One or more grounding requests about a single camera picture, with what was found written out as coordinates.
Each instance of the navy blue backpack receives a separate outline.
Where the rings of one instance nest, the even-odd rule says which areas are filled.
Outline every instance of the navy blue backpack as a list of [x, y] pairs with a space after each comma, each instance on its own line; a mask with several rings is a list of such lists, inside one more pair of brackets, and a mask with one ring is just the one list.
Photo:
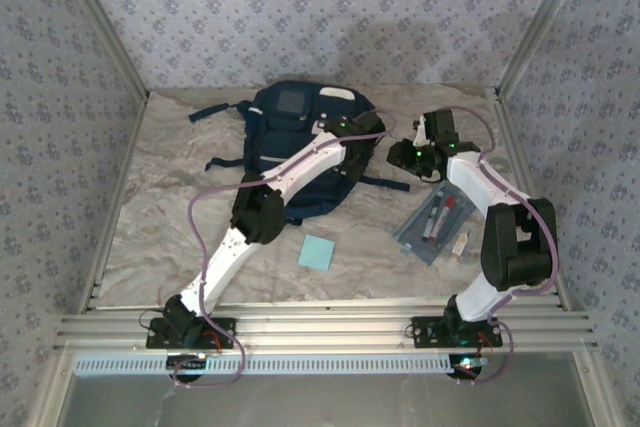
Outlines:
[[[244, 156], [237, 160], [214, 157], [205, 166], [235, 167], [244, 165], [245, 172], [269, 170], [309, 144], [322, 132], [327, 119], [342, 117], [351, 120], [375, 110], [373, 104], [359, 92], [344, 87], [315, 82], [281, 81], [259, 91], [253, 102], [244, 100], [233, 106], [214, 105], [189, 116], [191, 122], [235, 107], [245, 119]], [[361, 176], [360, 182], [409, 191], [409, 184], [387, 179]], [[290, 223], [328, 214], [351, 192], [356, 180], [327, 170], [306, 185], [287, 204]]]

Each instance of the blue sticky note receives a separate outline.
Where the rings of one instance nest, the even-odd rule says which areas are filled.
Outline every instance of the blue sticky note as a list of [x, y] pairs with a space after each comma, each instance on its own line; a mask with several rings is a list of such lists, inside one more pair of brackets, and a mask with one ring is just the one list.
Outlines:
[[302, 244], [298, 264], [313, 269], [329, 270], [335, 244], [332, 240], [307, 235], [304, 238], [304, 244]]

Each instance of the floral wallpaper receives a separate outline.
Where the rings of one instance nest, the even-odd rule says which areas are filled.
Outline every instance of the floral wallpaper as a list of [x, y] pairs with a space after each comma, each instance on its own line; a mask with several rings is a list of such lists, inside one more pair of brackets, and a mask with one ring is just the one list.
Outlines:
[[497, 84], [540, 0], [100, 0], [148, 89]]
[[77, 307], [137, 106], [76, 0], [0, 0], [0, 425]]
[[640, 425], [639, 39], [639, 0], [567, 0], [509, 99], [629, 425]]

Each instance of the purple cable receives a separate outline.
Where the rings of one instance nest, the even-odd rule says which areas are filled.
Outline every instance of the purple cable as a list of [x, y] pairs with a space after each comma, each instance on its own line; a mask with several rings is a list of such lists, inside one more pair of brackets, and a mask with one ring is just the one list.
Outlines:
[[511, 363], [511, 359], [513, 357], [513, 351], [515, 349], [515, 344], [513, 342], [513, 334], [511, 332], [511, 329], [509, 329], [507, 324], [505, 324], [501, 320], [498, 320], [497, 318], [494, 320], [493, 316], [498, 310], [500, 310], [502, 307], [504, 307], [509, 302], [511, 302], [511, 300], [513, 300], [513, 298], [515, 297], [515, 294], [541, 295], [545, 293], [547, 290], [549, 290], [552, 285], [555, 284], [556, 278], [558, 277], [558, 264], [559, 264], [558, 263], [558, 246], [556, 245], [556, 242], [553, 239], [553, 235], [551, 234], [551, 229], [549, 229], [549, 226], [547, 225], [547, 223], [544, 221], [544, 219], [538, 213], [538, 211], [533, 208], [533, 206], [529, 203], [529, 201], [524, 197], [522, 197], [520, 194], [511, 191], [507, 185], [503, 184], [502, 181], [500, 181], [500, 179], [495, 177], [491, 172], [489, 172], [486, 166], [482, 164], [482, 160], [484, 160], [484, 157], [487, 154], [493, 152], [496, 148], [496, 138], [493, 135], [493, 130], [491, 129], [489, 122], [487, 122], [487, 120], [484, 117], [482, 117], [480, 114], [478, 114], [476, 111], [469, 109], [467, 107], [451, 106], [451, 107], [443, 107], [442, 109], [438, 109], [438, 110], [446, 110], [446, 109], [456, 109], [456, 110], [463, 110], [465, 112], [468, 112], [473, 116], [475, 116], [476, 118], [478, 118], [480, 122], [482, 122], [482, 124], [485, 126], [485, 128], [487, 129], [487, 132], [489, 132], [489, 139], [491, 140], [491, 146], [488, 149], [480, 152], [480, 155], [478, 156], [478, 168], [484, 174], [484, 176], [487, 179], [489, 179], [489, 182], [495, 185], [498, 189], [500, 189], [506, 195], [508, 195], [512, 199], [522, 204], [525, 207], [525, 209], [527, 209], [527, 211], [536, 220], [536, 222], [538, 222], [538, 225], [542, 229], [542, 233], [544, 234], [544, 237], [545, 239], [547, 239], [547, 243], [549, 244], [549, 250], [551, 251], [551, 275], [549, 276], [549, 280], [544, 285], [542, 285], [541, 287], [538, 287], [537, 289], [516, 289], [513, 292], [511, 292], [509, 295], [507, 295], [504, 299], [502, 299], [500, 302], [498, 302], [496, 305], [494, 305], [489, 311], [488, 319], [487, 319], [489, 325], [501, 327], [509, 337], [509, 352], [507, 353], [507, 360], [505, 361], [505, 363], [491, 376], [487, 377], [486, 379], [479, 379], [479, 380], [474, 379], [471, 381], [472, 384], [474, 383], [486, 384], [498, 379], [506, 372], [507, 367]]
[[238, 183], [238, 184], [230, 184], [230, 185], [222, 185], [220, 187], [213, 187], [211, 189], [207, 189], [205, 191], [200, 192], [199, 194], [197, 194], [195, 197], [193, 197], [191, 199], [191, 201], [189, 202], [189, 205], [187, 207], [187, 219], [189, 221], [189, 226], [191, 227], [193, 235], [196, 237], [196, 239], [198, 241], [198, 244], [200, 246], [200, 250], [202, 252], [202, 271], [201, 271], [201, 274], [200, 274], [200, 287], [199, 287], [199, 290], [198, 290], [198, 301], [199, 301], [199, 304], [200, 304], [200, 313], [201, 313], [202, 317], [204, 317], [204, 320], [213, 329], [215, 329], [216, 332], [218, 332], [218, 333], [222, 334], [223, 336], [227, 337], [235, 345], [238, 346], [238, 349], [240, 350], [241, 360], [240, 360], [240, 365], [238, 366], [238, 369], [227, 380], [224, 380], [222, 382], [218, 382], [218, 383], [215, 383], [215, 384], [196, 384], [196, 385], [187, 384], [187, 383], [181, 382], [178, 379], [178, 371], [180, 371], [182, 369], [182, 367], [184, 366], [184, 364], [189, 362], [189, 360], [185, 360], [183, 362], [180, 362], [180, 363], [176, 364], [176, 366], [173, 369], [173, 373], [171, 374], [173, 382], [177, 387], [184, 387], [184, 388], [187, 388], [187, 389], [216, 389], [216, 388], [226, 387], [228, 385], [231, 385], [236, 380], [238, 380], [240, 375], [242, 375], [242, 371], [244, 370], [244, 368], [246, 366], [246, 361], [247, 361], [247, 353], [246, 353], [242, 343], [238, 340], [238, 338], [236, 336], [234, 336], [233, 334], [231, 334], [227, 330], [219, 327], [213, 321], [213, 319], [209, 316], [209, 314], [207, 314], [207, 311], [206, 311], [206, 308], [205, 308], [205, 305], [204, 305], [204, 302], [205, 302], [205, 299], [204, 299], [204, 285], [205, 285], [206, 279], [207, 279], [207, 270], [209, 269], [209, 253], [207, 252], [207, 246], [205, 245], [204, 240], [202, 239], [202, 236], [200, 235], [200, 232], [198, 231], [198, 228], [196, 226], [195, 220], [193, 219], [193, 207], [196, 204], [196, 202], [198, 202], [199, 200], [203, 199], [204, 197], [208, 197], [209, 195], [219, 194], [219, 193], [227, 191], [227, 190], [246, 189], [246, 188], [250, 188], [250, 187], [258, 187], [260, 185], [267, 184], [267, 183], [269, 183], [269, 182], [271, 182], [273, 180], [276, 180], [278, 177], [286, 175], [286, 173], [289, 172], [291, 169], [295, 168], [301, 162], [305, 161], [310, 156], [315, 155], [319, 150], [323, 149], [324, 147], [327, 147], [328, 145], [335, 144], [335, 143], [342, 143], [342, 142], [351, 142], [351, 141], [355, 141], [355, 140], [381, 139], [382, 137], [385, 137], [385, 136], [389, 135], [396, 128], [396, 125], [397, 125], [396, 118], [392, 114], [390, 114], [388, 112], [385, 112], [385, 111], [382, 111], [382, 110], [376, 110], [376, 113], [385, 114], [391, 119], [391, 127], [389, 127], [384, 132], [380, 132], [380, 133], [377, 133], [377, 134], [350, 135], [350, 136], [347, 136], [347, 137], [337, 137], [335, 139], [327, 140], [326, 142], [323, 142], [323, 143], [319, 144], [314, 150], [310, 150], [305, 155], [301, 156], [299, 159], [297, 159], [296, 161], [292, 162], [291, 165], [286, 167], [281, 172], [278, 172], [278, 174], [274, 175], [273, 177], [270, 177], [270, 178], [267, 178], [267, 179], [262, 179], [262, 180], [256, 180], [256, 181], [253, 181], [253, 182], [241, 182], [241, 183]]

